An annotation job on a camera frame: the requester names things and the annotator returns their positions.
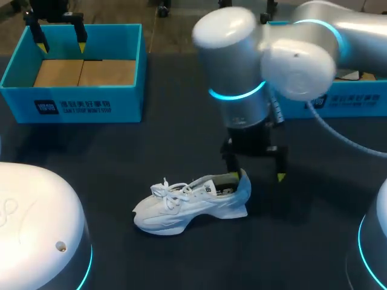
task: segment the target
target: white dome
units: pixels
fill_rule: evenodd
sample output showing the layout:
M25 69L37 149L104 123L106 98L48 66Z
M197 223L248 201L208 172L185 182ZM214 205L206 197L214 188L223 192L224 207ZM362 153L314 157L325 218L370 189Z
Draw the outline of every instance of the white dome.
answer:
M38 289L74 256L85 217L78 196L55 173L0 163L0 289Z

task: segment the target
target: metal cylinder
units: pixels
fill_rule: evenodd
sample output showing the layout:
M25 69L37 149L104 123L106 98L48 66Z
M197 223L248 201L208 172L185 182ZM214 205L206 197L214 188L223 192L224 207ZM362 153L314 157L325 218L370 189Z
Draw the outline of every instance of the metal cylinder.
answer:
M230 129L254 126L268 116L268 100L260 75L261 27L252 12L241 7L213 11L192 33L224 124Z

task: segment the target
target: shoe sole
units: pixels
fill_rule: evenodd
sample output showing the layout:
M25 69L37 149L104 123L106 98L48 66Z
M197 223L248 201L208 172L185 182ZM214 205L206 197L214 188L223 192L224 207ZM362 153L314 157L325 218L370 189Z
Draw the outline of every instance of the shoe sole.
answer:
M200 216L202 214L209 214L218 219L239 219L247 216L247 210L245 205L242 205L233 210L217 208L216 210L211 210L205 213L199 213L195 216L191 216L189 219L181 221L176 227L167 228L165 230L148 230L139 227L138 225L136 226L145 233L156 234L158 236L174 236L176 234L181 234L195 217Z

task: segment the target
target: cable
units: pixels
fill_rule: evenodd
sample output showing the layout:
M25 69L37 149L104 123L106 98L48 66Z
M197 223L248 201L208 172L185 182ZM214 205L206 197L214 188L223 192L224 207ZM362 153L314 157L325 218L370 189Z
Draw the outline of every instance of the cable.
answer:
M374 156L381 157L381 158L387 158L387 153L376 151L376 150L367 148L365 146L362 146L360 144L357 144L356 142L349 140L347 137L344 137L343 135L341 135L340 133L335 131L331 126L329 126L320 117L320 115L316 112L315 108L313 107L313 105L312 105L312 103L310 101L307 102L307 106L310 109L310 111L312 112L312 114L314 115L314 117L317 119L317 121L320 123L320 125L323 128L325 128L327 131L329 131L331 134L333 134L336 138L340 139L344 143L347 143L348 145L350 145L350 146L352 146L352 147L354 147L354 148L356 148L356 149L358 149L358 150L360 150L362 152L365 152L367 154L374 155Z

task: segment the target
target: cardboard box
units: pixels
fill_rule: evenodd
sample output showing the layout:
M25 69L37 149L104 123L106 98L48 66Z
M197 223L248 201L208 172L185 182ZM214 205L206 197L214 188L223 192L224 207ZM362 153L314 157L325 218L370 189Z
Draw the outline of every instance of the cardboard box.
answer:
M18 123L141 121L146 76L142 26L85 29L82 54L72 25L42 25L50 46L45 54L26 27L0 82Z
M134 60L85 61L79 86L130 86L135 75Z
M82 60L43 60L34 87L78 86Z

